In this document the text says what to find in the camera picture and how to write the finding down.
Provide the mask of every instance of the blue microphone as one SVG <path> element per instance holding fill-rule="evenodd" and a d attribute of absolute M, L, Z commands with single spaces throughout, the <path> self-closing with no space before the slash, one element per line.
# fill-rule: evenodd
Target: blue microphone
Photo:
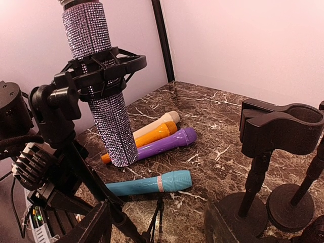
<path fill-rule="evenodd" d="M 172 171 L 161 176 L 106 184 L 116 196 L 175 192 L 192 186 L 190 171 Z"/>

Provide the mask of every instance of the stand base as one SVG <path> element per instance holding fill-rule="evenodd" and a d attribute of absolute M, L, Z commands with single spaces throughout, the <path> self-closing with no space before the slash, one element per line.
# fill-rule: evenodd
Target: stand base
<path fill-rule="evenodd" d="M 296 206 L 290 204 L 298 188 L 296 184 L 281 185 L 274 189 L 268 198 L 267 210 L 270 221 L 282 231 L 299 231 L 313 218 L 314 202 L 308 192 Z"/>
<path fill-rule="evenodd" d="M 224 220 L 233 228 L 246 229 L 246 234 L 251 234 L 258 237 L 267 227 L 268 214 L 265 205 L 257 197 L 254 198 L 252 206 L 246 218 L 241 218 L 237 215 L 240 204 L 243 200 L 244 193 L 234 193 L 219 202 L 219 208 L 223 215 L 226 215 Z"/>

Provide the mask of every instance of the black vertical pole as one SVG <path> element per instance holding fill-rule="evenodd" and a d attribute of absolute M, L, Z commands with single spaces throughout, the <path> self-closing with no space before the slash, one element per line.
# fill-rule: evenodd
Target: black vertical pole
<path fill-rule="evenodd" d="M 172 82 L 175 80 L 174 71 L 173 71 L 173 64 L 171 58 L 171 52 L 168 42 L 167 30 L 166 25 L 163 18 L 161 3 L 159 0 L 152 0 L 156 26 L 158 31 L 158 36 L 160 38 L 162 54 L 164 59 L 164 64 L 166 67 L 168 82 Z"/>

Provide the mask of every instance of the microphone stand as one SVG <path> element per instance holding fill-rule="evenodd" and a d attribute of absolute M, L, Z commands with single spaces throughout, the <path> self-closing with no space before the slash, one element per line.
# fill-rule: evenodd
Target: microphone stand
<path fill-rule="evenodd" d="M 124 54 L 126 57 L 117 58 L 118 53 Z M 112 59 L 117 62 L 117 65 L 105 67 L 102 64 L 103 61 Z M 87 67 L 89 73 L 83 74 L 84 66 Z M 154 227 L 152 226 L 155 225 L 157 213 L 160 211 L 162 214 L 162 199 L 158 201 L 148 231 L 141 235 L 130 218 L 122 212 L 123 202 L 105 186 L 95 170 L 80 155 L 75 146 L 73 123 L 73 120 L 81 117 L 77 104 L 79 98 L 87 101 L 121 92 L 134 72 L 145 66 L 145 56 L 135 55 L 114 47 L 80 60 L 69 61 L 62 72 L 54 76 L 50 85 L 36 87 L 29 95 L 30 109 L 44 141 L 49 143 L 52 148 L 62 151 L 66 159 L 66 166 L 84 182 L 99 202 L 92 208 L 80 199 L 77 200 L 60 190 L 54 190 L 55 199 L 51 198 L 50 207 L 74 213 L 87 213 L 85 218 L 57 243 L 110 242 L 112 225 L 136 243 L 153 242 L 151 231 Z M 126 74 L 130 74 L 130 76 L 125 80 Z M 113 79 L 116 81 L 107 85 L 107 81 Z M 91 97 L 87 92 L 89 86 L 101 86 L 102 89 L 98 89 L 95 96 Z M 38 191 L 48 189 L 48 187 L 44 187 Z M 34 193 L 33 200 L 37 201 L 38 197 L 39 194 L 35 197 Z"/>

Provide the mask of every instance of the white wall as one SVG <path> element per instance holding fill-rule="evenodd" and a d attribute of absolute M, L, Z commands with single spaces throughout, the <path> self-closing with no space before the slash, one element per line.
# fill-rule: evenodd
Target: white wall
<path fill-rule="evenodd" d="M 127 104 L 167 83 L 150 1 L 102 1 L 113 46 L 146 55 L 148 66 L 137 72 L 124 91 Z M 49 84 L 71 59 L 56 0 L 0 0 L 0 80 L 25 92 Z M 93 125 L 86 103 L 77 132 Z"/>
<path fill-rule="evenodd" d="M 286 104 L 324 100 L 323 0 L 162 0 L 176 79 Z"/>

